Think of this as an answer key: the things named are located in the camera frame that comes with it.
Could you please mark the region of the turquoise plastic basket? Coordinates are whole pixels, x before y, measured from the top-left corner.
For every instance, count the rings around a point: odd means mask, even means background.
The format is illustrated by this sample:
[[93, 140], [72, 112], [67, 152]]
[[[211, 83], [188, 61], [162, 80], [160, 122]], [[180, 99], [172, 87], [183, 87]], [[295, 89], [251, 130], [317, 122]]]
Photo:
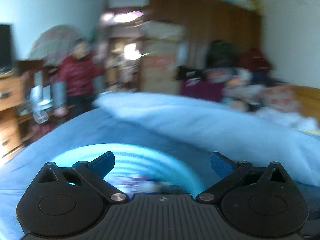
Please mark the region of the turquoise plastic basket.
[[182, 186], [193, 196], [206, 189], [196, 172], [177, 158], [147, 147], [129, 144], [96, 144], [78, 147], [55, 156], [51, 162], [59, 167], [70, 167], [77, 161], [93, 161], [107, 151], [114, 153], [115, 165], [106, 176], [149, 175], [162, 181]]

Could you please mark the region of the black flat television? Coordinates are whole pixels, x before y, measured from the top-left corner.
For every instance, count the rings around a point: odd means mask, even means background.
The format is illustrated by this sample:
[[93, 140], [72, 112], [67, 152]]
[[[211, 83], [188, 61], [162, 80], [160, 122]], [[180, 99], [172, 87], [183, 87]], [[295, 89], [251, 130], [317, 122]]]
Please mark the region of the black flat television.
[[0, 68], [1, 73], [12, 70], [12, 44], [11, 26], [8, 24], [0, 25]]

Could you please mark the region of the wooden headboard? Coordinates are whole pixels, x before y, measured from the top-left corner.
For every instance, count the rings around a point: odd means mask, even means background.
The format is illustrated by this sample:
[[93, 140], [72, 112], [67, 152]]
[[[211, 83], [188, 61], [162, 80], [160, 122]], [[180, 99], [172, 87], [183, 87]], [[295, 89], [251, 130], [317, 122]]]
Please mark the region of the wooden headboard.
[[320, 120], [320, 89], [294, 86], [295, 100], [300, 104], [300, 113], [306, 117]]

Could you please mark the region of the pile of clothes bags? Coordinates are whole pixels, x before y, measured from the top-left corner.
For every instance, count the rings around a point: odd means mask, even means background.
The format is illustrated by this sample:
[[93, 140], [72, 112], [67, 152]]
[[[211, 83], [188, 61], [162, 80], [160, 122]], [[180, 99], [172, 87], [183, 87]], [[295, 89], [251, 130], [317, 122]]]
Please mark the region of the pile of clothes bags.
[[299, 110], [293, 87], [270, 76], [271, 64], [259, 49], [238, 55], [222, 40], [209, 44], [203, 70], [179, 66], [180, 95], [222, 103], [242, 112], [260, 108], [292, 113]]

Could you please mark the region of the wooden drawer dresser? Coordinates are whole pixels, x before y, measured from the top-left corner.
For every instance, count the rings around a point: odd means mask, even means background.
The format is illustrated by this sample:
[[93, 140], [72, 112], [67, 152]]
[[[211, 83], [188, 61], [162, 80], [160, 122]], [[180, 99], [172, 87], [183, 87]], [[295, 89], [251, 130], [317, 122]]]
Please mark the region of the wooden drawer dresser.
[[1, 79], [1, 157], [21, 145], [15, 108], [23, 103], [21, 77]]

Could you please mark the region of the stacked cardboard boxes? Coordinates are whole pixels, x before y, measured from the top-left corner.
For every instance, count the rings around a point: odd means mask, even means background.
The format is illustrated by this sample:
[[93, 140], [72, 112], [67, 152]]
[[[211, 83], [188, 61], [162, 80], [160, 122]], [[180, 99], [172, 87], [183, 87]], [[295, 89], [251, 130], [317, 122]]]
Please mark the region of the stacked cardboard boxes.
[[140, 65], [140, 91], [177, 95], [179, 66], [185, 64], [185, 28], [178, 24], [148, 21], [141, 26], [143, 55]]

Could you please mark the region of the light blue duvet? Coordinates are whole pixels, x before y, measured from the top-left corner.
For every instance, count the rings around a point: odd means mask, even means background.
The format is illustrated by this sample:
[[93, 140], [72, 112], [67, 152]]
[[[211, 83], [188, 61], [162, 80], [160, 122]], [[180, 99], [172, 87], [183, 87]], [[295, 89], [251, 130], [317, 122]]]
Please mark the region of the light blue duvet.
[[220, 103], [189, 97], [106, 92], [94, 105], [112, 116], [255, 166], [280, 162], [291, 178], [319, 185], [319, 139]]

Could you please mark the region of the seated person red jacket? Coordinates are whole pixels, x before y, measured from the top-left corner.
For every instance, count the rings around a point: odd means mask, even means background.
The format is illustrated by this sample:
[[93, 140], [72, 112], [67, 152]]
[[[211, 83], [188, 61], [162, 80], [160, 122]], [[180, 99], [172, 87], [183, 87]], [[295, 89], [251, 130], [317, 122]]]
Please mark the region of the seated person red jacket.
[[93, 101], [104, 91], [103, 69], [94, 62], [89, 43], [76, 41], [71, 53], [62, 61], [53, 85], [54, 114], [64, 117], [73, 106], [72, 117], [93, 109]]

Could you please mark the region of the blue bed sheet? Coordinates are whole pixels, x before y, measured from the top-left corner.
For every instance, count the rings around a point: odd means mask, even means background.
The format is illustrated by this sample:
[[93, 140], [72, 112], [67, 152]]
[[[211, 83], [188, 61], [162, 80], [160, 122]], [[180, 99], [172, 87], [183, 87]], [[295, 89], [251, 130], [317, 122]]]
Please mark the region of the blue bed sheet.
[[[129, 144], [169, 154], [192, 168], [206, 189], [149, 175], [99, 178], [77, 161], [51, 162], [68, 150]], [[1, 168], [1, 239], [319, 239], [319, 185], [291, 178], [272, 161], [221, 179], [214, 152], [120, 120], [98, 108], [31, 144]]]

